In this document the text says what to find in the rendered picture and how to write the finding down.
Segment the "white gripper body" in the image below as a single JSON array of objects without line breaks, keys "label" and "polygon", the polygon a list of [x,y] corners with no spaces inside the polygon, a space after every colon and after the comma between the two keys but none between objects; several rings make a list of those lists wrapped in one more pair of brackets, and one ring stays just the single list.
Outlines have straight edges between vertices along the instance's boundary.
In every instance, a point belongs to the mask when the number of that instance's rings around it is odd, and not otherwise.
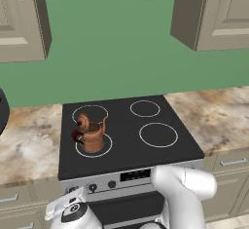
[{"label": "white gripper body", "polygon": [[84,202],[87,199],[87,191],[84,187],[78,188],[60,198],[50,202],[46,207],[45,219],[51,220],[65,208],[77,202]]}]

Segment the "black stove with silver front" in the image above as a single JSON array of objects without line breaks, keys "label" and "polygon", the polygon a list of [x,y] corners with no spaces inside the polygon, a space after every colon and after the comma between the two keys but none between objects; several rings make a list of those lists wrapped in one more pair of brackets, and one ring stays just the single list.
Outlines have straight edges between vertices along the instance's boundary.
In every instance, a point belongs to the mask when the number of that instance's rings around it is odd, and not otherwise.
[{"label": "black stove with silver front", "polygon": [[[101,124],[104,146],[88,153],[72,138],[78,115]],[[162,95],[67,103],[62,106],[58,180],[65,192],[84,186],[87,201],[99,202],[157,192],[151,168],[172,164],[200,169],[204,153]],[[115,188],[108,182],[116,181]],[[94,193],[89,185],[96,184]]]}]

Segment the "beige drawer front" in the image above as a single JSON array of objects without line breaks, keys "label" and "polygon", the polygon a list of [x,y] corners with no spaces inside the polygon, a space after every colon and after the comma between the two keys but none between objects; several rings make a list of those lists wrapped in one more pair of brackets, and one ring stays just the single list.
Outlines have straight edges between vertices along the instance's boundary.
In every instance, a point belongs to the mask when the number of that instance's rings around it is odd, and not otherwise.
[{"label": "beige drawer front", "polygon": [[0,229],[46,229],[36,212],[0,218]]},{"label": "beige drawer front", "polygon": [[1,187],[0,199],[13,197],[18,194],[18,200],[1,203],[0,212],[7,210],[21,210],[35,205],[42,206],[47,204],[48,200],[40,199],[34,192],[31,192],[27,185]]},{"label": "beige drawer front", "polygon": [[[224,162],[235,161],[235,160],[240,160],[241,158],[246,158],[248,162],[246,164],[239,164],[239,165],[226,166],[226,167],[220,165],[221,161]],[[223,173],[223,172],[238,172],[245,169],[249,169],[249,151],[237,151],[228,154],[218,155],[212,171],[214,173]]]}]

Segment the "black oven door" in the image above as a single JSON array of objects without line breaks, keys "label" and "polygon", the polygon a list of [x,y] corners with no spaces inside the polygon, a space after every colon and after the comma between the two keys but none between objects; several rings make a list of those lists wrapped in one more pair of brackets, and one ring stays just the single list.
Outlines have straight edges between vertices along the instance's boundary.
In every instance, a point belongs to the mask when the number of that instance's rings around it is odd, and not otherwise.
[{"label": "black oven door", "polygon": [[164,198],[149,192],[89,204],[104,229],[139,229],[154,222],[163,209]]}]

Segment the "copper kettle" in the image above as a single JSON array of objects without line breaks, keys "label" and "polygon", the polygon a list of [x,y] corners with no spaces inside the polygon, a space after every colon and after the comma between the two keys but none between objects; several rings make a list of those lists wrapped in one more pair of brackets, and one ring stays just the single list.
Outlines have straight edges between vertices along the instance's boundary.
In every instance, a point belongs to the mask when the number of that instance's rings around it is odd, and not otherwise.
[{"label": "copper kettle", "polygon": [[73,140],[80,143],[85,152],[99,152],[104,145],[103,136],[106,130],[106,119],[107,117],[104,117],[102,123],[98,124],[91,121],[87,113],[80,113],[77,120],[79,129],[72,132]]}]

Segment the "black rounded appliance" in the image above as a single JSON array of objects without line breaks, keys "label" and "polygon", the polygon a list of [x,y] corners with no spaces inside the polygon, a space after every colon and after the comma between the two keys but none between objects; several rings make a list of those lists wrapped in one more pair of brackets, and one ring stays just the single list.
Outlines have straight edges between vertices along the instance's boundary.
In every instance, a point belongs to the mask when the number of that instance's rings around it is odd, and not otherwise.
[{"label": "black rounded appliance", "polygon": [[9,103],[3,90],[0,88],[0,135],[4,131],[10,115]]}]

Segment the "beige cupboard door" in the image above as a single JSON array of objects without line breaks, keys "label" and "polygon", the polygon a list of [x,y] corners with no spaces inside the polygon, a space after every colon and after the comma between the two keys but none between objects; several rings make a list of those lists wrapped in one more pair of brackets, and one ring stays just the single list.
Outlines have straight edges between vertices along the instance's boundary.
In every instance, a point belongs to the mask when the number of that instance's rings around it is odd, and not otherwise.
[{"label": "beige cupboard door", "polygon": [[217,192],[215,196],[203,201],[203,211],[206,222],[226,219],[231,216],[231,210],[242,184],[245,180],[243,173],[216,175]]},{"label": "beige cupboard door", "polygon": [[244,193],[241,195],[241,202],[238,207],[237,216],[249,214],[249,178],[244,185]]}]

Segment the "beige wall cupboard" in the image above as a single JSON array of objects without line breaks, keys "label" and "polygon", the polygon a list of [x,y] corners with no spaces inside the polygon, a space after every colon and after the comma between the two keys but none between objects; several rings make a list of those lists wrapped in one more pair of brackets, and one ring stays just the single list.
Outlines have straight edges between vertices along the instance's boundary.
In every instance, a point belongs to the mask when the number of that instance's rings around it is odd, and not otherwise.
[{"label": "beige wall cupboard", "polygon": [[174,0],[170,34],[199,52],[249,49],[249,0]]},{"label": "beige wall cupboard", "polygon": [[0,62],[45,60],[51,43],[46,0],[0,0]]}]

